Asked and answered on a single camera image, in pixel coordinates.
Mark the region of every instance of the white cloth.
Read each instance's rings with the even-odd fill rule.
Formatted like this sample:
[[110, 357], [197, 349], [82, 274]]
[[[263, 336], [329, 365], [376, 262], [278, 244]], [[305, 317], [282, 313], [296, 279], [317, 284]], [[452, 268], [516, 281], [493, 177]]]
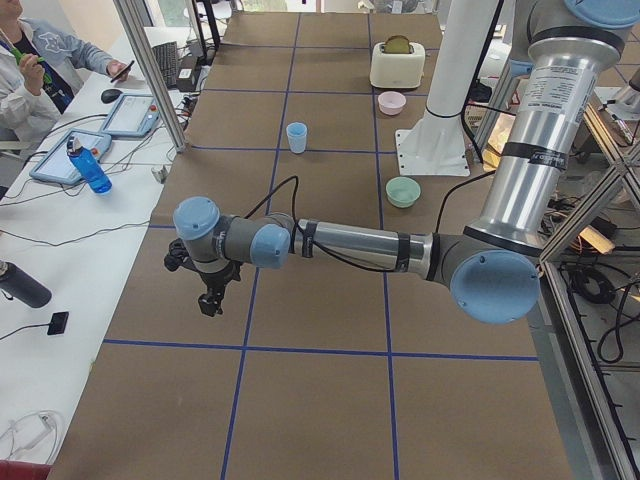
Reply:
[[[44, 20], [23, 19], [20, 26], [45, 61], [69, 84], [74, 94], [82, 88], [76, 68], [107, 74], [112, 57], [91, 43], [56, 29]], [[24, 87], [15, 57], [0, 47], [0, 127], [11, 129], [20, 141], [39, 143], [60, 118], [43, 91], [39, 96]]]

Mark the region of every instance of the computer mouse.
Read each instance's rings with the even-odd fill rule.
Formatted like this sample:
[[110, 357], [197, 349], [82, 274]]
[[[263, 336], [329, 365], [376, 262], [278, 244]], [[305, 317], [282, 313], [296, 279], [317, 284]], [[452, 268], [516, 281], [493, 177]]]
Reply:
[[115, 102], [120, 95], [122, 95], [122, 90], [118, 90], [117, 88], [108, 88], [102, 92], [100, 100], [102, 100], [102, 103], [111, 103]]

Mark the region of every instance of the keyboard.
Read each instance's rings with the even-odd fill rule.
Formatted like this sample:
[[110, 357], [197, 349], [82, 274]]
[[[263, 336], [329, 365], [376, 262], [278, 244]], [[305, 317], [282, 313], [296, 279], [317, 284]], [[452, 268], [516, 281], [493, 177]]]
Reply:
[[151, 47], [153, 56], [158, 62], [164, 83], [168, 88], [174, 88], [178, 80], [178, 44], [167, 42]]

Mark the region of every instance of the white table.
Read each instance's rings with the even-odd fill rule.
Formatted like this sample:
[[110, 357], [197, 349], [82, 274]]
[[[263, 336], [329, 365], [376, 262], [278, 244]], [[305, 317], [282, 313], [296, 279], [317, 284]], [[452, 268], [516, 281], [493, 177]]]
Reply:
[[[151, 28], [147, 33], [152, 45], [171, 40], [184, 44], [189, 30]], [[126, 37], [120, 38], [110, 52], [123, 62], [133, 58]], [[125, 92], [148, 93], [142, 78], [136, 63], [130, 80], [117, 87]], [[59, 124], [107, 113], [111, 105], [102, 104], [100, 94], [112, 87], [107, 77], [92, 74]], [[175, 105], [182, 96], [180, 92], [171, 92]], [[74, 124], [70, 128], [97, 131], [102, 120]], [[53, 146], [66, 130], [51, 135], [39, 150]], [[139, 143], [138, 140], [114, 140], [102, 161], [105, 168]], [[25, 185], [30, 178], [28, 172], [37, 161], [34, 159], [0, 202], [0, 229], [59, 243], [100, 229], [146, 222], [162, 191], [162, 185], [151, 174], [151, 166], [170, 164], [175, 153], [172, 146], [166, 129], [159, 129], [149, 145], [136, 153], [129, 168], [111, 177], [113, 188], [106, 196], [96, 195], [85, 187], [76, 197], [59, 192], [14, 204], [60, 190], [34, 181]], [[8, 198], [21, 190], [18, 198]], [[0, 336], [22, 326], [47, 323], [54, 312], [69, 311], [63, 335], [47, 336], [46, 328], [33, 328], [0, 342], [0, 435], [11, 420], [31, 412], [53, 410], [64, 418], [59, 432], [60, 437], [64, 436], [145, 232], [146, 226], [142, 225], [60, 247], [37, 245], [0, 233], [0, 259], [15, 263], [53, 293], [51, 301], [40, 309], [0, 297]], [[28, 428], [34, 427], [31, 421], [27, 423]], [[53, 440], [53, 435], [48, 436], [38, 447], [17, 459], [44, 463]], [[6, 447], [0, 442], [0, 458], [8, 454]]]

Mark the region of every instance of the person's hand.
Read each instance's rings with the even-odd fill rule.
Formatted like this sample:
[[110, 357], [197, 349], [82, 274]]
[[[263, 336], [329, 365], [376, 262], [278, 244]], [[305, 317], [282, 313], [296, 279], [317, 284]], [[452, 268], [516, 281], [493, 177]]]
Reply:
[[24, 88], [36, 97], [44, 82], [44, 68], [38, 63], [38, 57], [28, 53], [20, 59], [20, 73], [24, 77]]
[[[111, 60], [108, 64], [107, 64], [107, 74], [109, 74], [109, 76], [111, 78], [115, 77], [123, 68], [126, 68], [127, 64], [126, 63], [122, 63], [119, 60]], [[122, 75], [117, 81], [118, 82], [124, 82], [127, 78], [129, 77], [129, 72], [125, 73], [124, 75]]]

